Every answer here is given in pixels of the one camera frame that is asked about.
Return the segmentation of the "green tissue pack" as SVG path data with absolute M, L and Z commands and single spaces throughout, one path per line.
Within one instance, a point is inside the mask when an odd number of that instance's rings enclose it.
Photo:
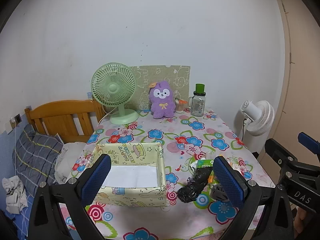
M 200 159 L 197 161 L 197 168 L 207 168 L 207 167 L 213 167 L 213 160 L 207 160 L 207 159 Z

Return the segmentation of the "beige door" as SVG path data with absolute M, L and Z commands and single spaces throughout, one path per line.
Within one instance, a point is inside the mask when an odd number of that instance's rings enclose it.
M 298 142 L 304 132 L 319 140 L 319 25 L 302 0 L 277 0 L 285 39 L 283 85 L 273 138 L 300 162 L 319 165 L 317 156 Z

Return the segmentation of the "white blanket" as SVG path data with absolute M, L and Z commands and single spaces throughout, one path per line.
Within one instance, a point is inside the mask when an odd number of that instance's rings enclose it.
M 85 142 L 69 142 L 63 145 L 55 164 L 54 176 L 58 184 L 66 182 L 73 165 L 81 155 L 85 145 Z

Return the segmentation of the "grey plaid pillow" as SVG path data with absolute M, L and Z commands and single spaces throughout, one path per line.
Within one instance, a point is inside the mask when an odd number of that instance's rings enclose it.
M 25 126 L 16 141 L 12 162 L 28 194 L 35 196 L 43 181 L 56 183 L 55 164 L 62 147 L 58 137 L 40 134 L 30 124 Z

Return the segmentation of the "white crumpled cloth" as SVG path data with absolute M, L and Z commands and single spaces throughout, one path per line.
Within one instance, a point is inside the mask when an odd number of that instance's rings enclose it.
M 28 207 L 27 193 L 25 187 L 18 176 L 3 178 L 2 186 L 6 192 L 6 210 L 15 215 Z

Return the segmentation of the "white standing fan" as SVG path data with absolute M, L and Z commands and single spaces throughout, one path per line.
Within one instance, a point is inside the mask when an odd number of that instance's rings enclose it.
M 242 137 L 248 132 L 253 137 L 266 133 L 274 122 L 275 112 L 266 100 L 256 103 L 246 100 L 242 103 L 240 111 L 245 116 L 242 124 Z

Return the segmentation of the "yellow cartoon storage box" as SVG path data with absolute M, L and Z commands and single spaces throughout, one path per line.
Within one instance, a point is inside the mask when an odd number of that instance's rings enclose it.
M 166 204 L 167 187 L 163 147 L 159 142 L 96 144 L 86 158 L 86 167 L 106 154 L 111 169 L 95 201 L 130 207 L 160 207 Z

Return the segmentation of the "wooden bed headboard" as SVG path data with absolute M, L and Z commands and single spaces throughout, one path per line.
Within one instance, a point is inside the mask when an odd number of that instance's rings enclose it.
M 87 142 L 94 132 L 91 114 L 98 121 L 105 112 L 94 99 L 49 102 L 35 109 L 24 109 L 28 123 L 43 135 L 59 135 L 63 142 Z

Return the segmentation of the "floral tablecloth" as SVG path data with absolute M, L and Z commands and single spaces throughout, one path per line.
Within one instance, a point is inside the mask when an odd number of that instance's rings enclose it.
M 154 119 L 139 111 L 138 120 L 114 125 L 105 119 L 91 135 L 73 165 L 69 178 L 84 172 L 96 144 L 159 142 L 163 147 L 167 187 L 166 204 L 130 207 L 101 204 L 95 199 L 86 207 L 89 217 L 106 239 L 218 239 L 238 210 L 230 202 L 211 198 L 207 185 L 193 202 L 177 197 L 192 178 L 197 161 L 223 156 L 246 180 L 272 187 L 273 181 L 240 138 L 212 111 L 194 117 L 188 111 L 173 118 Z

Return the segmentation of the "green desk fan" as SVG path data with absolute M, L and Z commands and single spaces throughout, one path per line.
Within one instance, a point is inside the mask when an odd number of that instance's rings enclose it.
M 133 71 L 126 65 L 110 62 L 93 74 L 91 91 L 93 98 L 101 105 L 116 108 L 116 113 L 110 116 L 110 122 L 115 125 L 127 125 L 136 121 L 138 113 L 125 108 L 133 97 L 137 87 Z

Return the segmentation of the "glass jar green lid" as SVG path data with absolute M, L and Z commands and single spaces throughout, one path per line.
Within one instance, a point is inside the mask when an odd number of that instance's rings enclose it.
M 206 101 L 206 93 L 204 91 L 204 84 L 197 83 L 193 96 L 189 97 L 188 105 L 191 115 L 201 117 L 204 114 L 204 107 Z

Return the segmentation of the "purple plush toy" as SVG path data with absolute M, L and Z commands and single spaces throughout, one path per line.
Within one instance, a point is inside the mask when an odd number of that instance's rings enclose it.
M 167 81 L 158 82 L 155 87 L 150 89 L 149 100 L 154 119 L 174 117 L 175 103 L 173 92 Z

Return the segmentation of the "cotton swab jar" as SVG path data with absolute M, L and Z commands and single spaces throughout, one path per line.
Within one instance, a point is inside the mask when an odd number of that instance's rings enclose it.
M 179 98 L 175 98 L 175 112 L 183 113 L 184 109 L 188 106 L 188 102 Z

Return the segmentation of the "patterned cardboard backboard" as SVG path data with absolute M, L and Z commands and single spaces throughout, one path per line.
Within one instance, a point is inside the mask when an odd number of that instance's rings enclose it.
M 131 70 L 136 77 L 137 88 L 126 108 L 150 109 L 149 85 L 163 80 L 169 83 L 175 98 L 185 100 L 189 96 L 189 66 L 134 66 Z

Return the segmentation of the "wall power outlet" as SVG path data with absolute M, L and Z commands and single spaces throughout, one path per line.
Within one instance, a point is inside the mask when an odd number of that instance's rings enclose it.
M 10 118 L 10 125 L 12 128 L 17 127 L 22 122 L 22 118 L 20 114 L 13 116 Z

